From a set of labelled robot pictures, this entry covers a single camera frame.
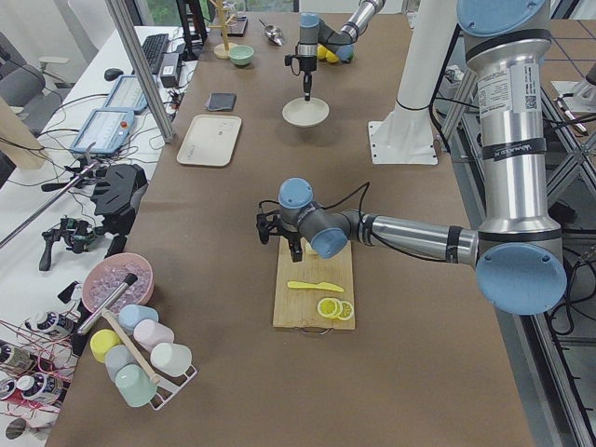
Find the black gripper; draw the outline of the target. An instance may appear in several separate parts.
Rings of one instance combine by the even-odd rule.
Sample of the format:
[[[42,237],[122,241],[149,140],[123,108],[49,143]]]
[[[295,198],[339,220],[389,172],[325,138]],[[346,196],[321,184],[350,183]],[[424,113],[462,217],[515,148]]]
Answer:
[[[297,55],[299,62],[299,72],[303,73],[303,91],[305,101],[311,100],[312,90],[312,73],[317,70],[318,57],[317,56],[305,56]]]
[[[302,249],[302,235],[298,231],[288,229],[283,225],[278,229],[278,234],[281,237],[285,237],[288,241],[291,261],[293,263],[300,263],[303,260],[304,254]]]

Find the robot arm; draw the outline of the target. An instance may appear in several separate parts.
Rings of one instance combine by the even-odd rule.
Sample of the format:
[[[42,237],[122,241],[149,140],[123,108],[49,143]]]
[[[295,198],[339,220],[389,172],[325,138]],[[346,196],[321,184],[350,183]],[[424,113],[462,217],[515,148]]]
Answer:
[[[551,41],[547,2],[422,2],[395,109],[370,125],[372,160],[434,162],[428,110],[456,31],[464,34],[467,66],[478,77],[486,202],[480,227],[322,207],[306,180],[291,178],[279,189],[278,210],[258,218],[260,237],[285,237],[294,261],[302,258],[302,241],[327,259],[356,240],[425,261],[467,264],[492,305],[539,314],[567,286],[561,228],[549,216],[546,190],[539,63]]]
[[[317,70],[318,46],[322,45],[341,61],[351,61],[353,45],[366,31],[369,21],[385,6],[384,0],[361,1],[359,8],[339,31],[331,28],[318,14],[304,12],[299,21],[299,40],[293,54],[285,56],[284,63],[299,63],[298,73],[304,74],[303,91],[306,102],[311,100],[312,74]]]

